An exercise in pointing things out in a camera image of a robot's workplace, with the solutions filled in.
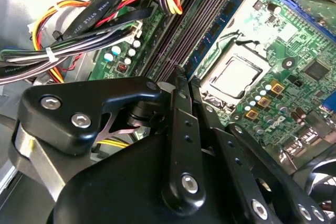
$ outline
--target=wire bundle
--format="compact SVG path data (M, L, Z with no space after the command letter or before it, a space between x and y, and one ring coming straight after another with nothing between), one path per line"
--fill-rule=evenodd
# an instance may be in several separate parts
M126 148L128 146L130 146L130 144L126 143L126 142L120 142L119 140L111 140L111 139L105 139L105 140L100 140L97 142L97 144L105 144L105 145L110 145L110 146L114 146L114 147L119 147L119 148Z
M32 41L35 51L29 50L2 50L0 56L0 85L24 80L36 76L42 72L48 72L56 83L63 83L60 71L72 71L80 57L89 51L101 49L119 41L132 33L131 26L136 20L147 18L150 10L143 12L128 12L118 16L119 10L137 0L109 0L108 7L100 14L100 19L89 20L85 28L76 31L74 29L83 21L85 15L97 9L103 0L64 0L57 3L40 18L32 31ZM182 14L181 0L159 0L163 10L170 14ZM64 7L85 7L78 17L70 24L63 34L63 41L57 42L44 49L41 45L43 27L48 20ZM57 67L69 57L75 56L71 66L67 69Z

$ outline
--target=silver screw head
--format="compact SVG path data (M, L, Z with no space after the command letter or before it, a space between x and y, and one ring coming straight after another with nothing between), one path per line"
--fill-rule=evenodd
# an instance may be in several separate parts
M55 97L43 97L41 105L47 110L56 110L61 107L61 102Z
M147 82L147 87L149 87L151 90L156 90L157 89L155 83L150 82L150 81Z
M213 109L211 106L209 106L209 105L205 106L205 108L206 108L206 110L209 111L210 113L214 112L214 109Z
M191 194L195 194L198 191L198 183L190 175L182 176L182 186Z
M256 199L252 200L253 211L263 220L267 220L268 214L266 208Z
M74 126L82 129L86 129L91 125L91 119L85 114L75 114L71 118L71 122Z
M243 133L243 130L239 127L239 126L235 126L235 129L238 133L242 134Z
M298 204L298 207L299 207L299 211L300 211L300 213L301 213L307 220L311 220L310 213L307 211L307 209L304 208L304 206L301 205L301 204Z
M311 206L311 208L313 209L313 213L314 215L320 220L320 221L324 221L324 216L321 214L321 212L314 206Z

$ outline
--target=microchip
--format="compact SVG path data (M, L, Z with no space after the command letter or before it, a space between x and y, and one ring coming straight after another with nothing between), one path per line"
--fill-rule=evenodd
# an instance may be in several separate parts
M256 119L258 117L259 113L255 110L250 110L249 112L246 113L246 117L250 118L252 120Z
M297 80L297 81L294 83L294 85L295 85L296 87L298 87L298 88L301 88L302 85L303 85L303 82L302 82L301 80Z
M270 68L257 52L232 42L202 78L202 93L236 106Z
M128 69L128 66L121 62L117 66L117 71L121 73L126 73L127 69Z
M184 66L184 70L186 73L189 73L193 69L194 65L191 61L187 62Z
M219 29L221 28L220 26L221 26L220 24L214 23L214 25L212 26L212 28L209 31L211 36L215 36L218 33Z
M266 108L270 103L271 103L271 100L269 100L266 97L263 97L260 99L260 101L258 101L258 104L264 108Z
M323 91L318 91L316 94L315 94L315 96L316 97L321 97L321 96L323 96L324 95L324 92Z
M222 14L229 15L236 8L236 4L234 2L229 2L222 10Z
M200 54L200 55L202 55L203 53L204 53L204 50L206 49L206 43L204 43L204 42L202 42L200 45L199 45L199 47L198 47L198 49L197 49L197 52Z
M295 83L297 80L299 80L299 78L297 76L294 76L292 74L290 74L287 79L291 82L291 83Z
M329 69L322 63L314 60L305 67L303 72L314 79L315 81L321 80L329 73Z
M276 20L277 18L275 16L270 16L269 19L268 19L268 22L272 23Z
M274 92L275 94L281 94L283 90L285 90L285 87L276 80L271 81L271 85L272 85L271 91Z
M271 97L274 97L274 98L276 98L278 96L277 94L273 93L270 90L267 92L267 94L270 95Z
M254 6L253 6L253 8L255 9L255 10L261 10L261 8L264 6L264 4L260 1L260 0L258 0L255 4L254 4Z

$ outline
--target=metal rivet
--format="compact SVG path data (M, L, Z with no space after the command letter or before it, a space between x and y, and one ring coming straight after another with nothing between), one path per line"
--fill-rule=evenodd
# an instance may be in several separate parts
M179 91L179 96L182 97L183 99L186 99L187 96L182 92L182 91Z
M324 221L324 217L321 214L321 212L314 206L311 206L311 208L313 209L313 213L314 215L320 220L320 221Z
M149 87L151 90L156 90L157 89L155 83L150 82L150 81L147 82L147 87Z
M252 200L252 208L261 219L267 220L268 214L266 208L256 199Z
M185 123L185 125L187 125L188 127L193 126L193 123L189 122L188 120L186 120L184 123Z
M41 105L47 110L56 110L61 107L61 102L55 97L44 97L41 100Z
M71 118L71 122L74 126L82 129L86 129L91 125L91 120L87 115L75 114Z
M205 106L205 108L206 108L206 110L209 111L210 113L214 112L214 109L213 109L211 106L209 106L209 105Z
M235 145L231 141L228 141L227 143L231 148L235 148Z
M235 126L235 129L238 133L242 134L243 133L243 130L239 127L239 126Z
M190 175L182 176L182 186L191 194L195 194L198 191L197 181Z
M184 139L186 139L186 141L187 141L188 143L192 143L192 142L193 142L193 140L192 140L188 135L185 136Z
M242 162L240 161L240 159L238 157L235 158L235 161L236 161L237 165L240 165L240 166L243 165Z
M307 219L307 220L311 220L311 216L310 213L307 211L306 208L304 208L303 205L298 204L299 207L299 211L300 213Z

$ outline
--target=capacitor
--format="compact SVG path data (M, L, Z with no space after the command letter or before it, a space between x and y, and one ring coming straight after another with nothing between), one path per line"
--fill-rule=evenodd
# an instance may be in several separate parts
M139 48L139 47L141 47L141 42L139 41L139 40L135 40L134 42L133 42L133 47L134 48Z
M265 96L267 94L267 91L266 90L260 90L259 94L262 95L262 96Z
M301 123L302 119L299 117L299 115L295 112L290 113L290 116L296 121L297 123Z
M265 50L265 47L263 46L263 44L257 44L255 50L257 52L262 52L263 50Z
M113 46L113 47L111 48L111 51L112 51L112 53L113 53L114 55L119 55L119 54L121 53L121 48L118 47L118 46Z
M267 10L271 13L274 13L274 14L279 14L281 13L282 11L282 8L276 4L273 4L273 3L269 3L267 5Z
M256 96L254 97L254 99L255 99L256 101L260 101L260 100L261 100L261 96L256 95Z
M255 133L257 133L258 135L263 135L264 134L264 130L260 125L256 125L253 127Z
M106 54L104 54L104 59L106 61L113 61L114 60L114 56L113 56L113 54L110 54L109 52L107 52Z
M265 89L266 90L271 90L272 89L272 85L271 84L266 84L265 85Z
M295 109L295 112L296 112L296 113L299 115L299 117L302 118L302 119L305 119L305 118L307 117L305 111L304 111L302 108L300 108L300 107L297 107L297 108Z
M132 59L131 59L130 57L126 57L126 58L124 59L124 63L125 63L126 65L130 65L130 64L132 63Z
M136 54L136 51L133 48L131 48L130 50L128 50L128 55L130 57L133 57L135 54Z
M264 121L266 123L270 124L270 125L274 124L274 122L275 122L274 119L272 118L272 116L270 116L270 115L265 115L264 116Z
M286 105L284 105L283 103L280 103L277 105L277 109L281 112L281 113L287 113L288 112L288 108L286 107Z

